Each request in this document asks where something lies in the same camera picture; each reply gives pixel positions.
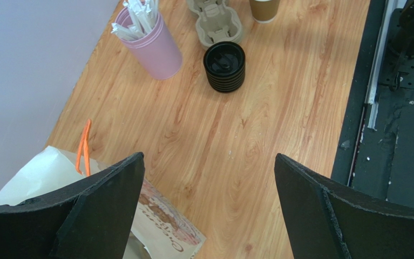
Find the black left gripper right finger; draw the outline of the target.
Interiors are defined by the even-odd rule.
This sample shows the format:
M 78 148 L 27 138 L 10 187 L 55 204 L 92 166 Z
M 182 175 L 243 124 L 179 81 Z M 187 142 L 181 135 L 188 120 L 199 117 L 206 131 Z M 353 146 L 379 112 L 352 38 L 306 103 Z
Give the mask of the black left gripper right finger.
M 283 154 L 274 173 L 295 258 L 414 258 L 414 208 L 361 193 Z

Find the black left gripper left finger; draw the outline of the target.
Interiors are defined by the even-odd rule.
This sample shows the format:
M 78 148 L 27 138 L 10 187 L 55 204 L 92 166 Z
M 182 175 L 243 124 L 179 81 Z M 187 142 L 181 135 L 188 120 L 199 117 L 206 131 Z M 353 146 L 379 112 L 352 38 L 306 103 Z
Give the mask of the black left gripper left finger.
M 137 152 L 58 190 L 0 206 L 0 258 L 122 258 L 144 181 Z

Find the white paper takeout bag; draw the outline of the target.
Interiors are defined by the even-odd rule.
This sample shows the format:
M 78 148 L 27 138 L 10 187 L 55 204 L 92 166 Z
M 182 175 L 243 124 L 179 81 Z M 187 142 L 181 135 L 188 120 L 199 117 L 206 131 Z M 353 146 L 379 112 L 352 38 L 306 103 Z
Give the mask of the white paper takeout bag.
M 77 153 L 47 146 L 0 190 L 0 205 L 15 206 L 98 173 L 108 166 L 90 158 L 87 120 Z M 142 183 L 124 258 L 194 258 L 205 236 L 148 180 Z

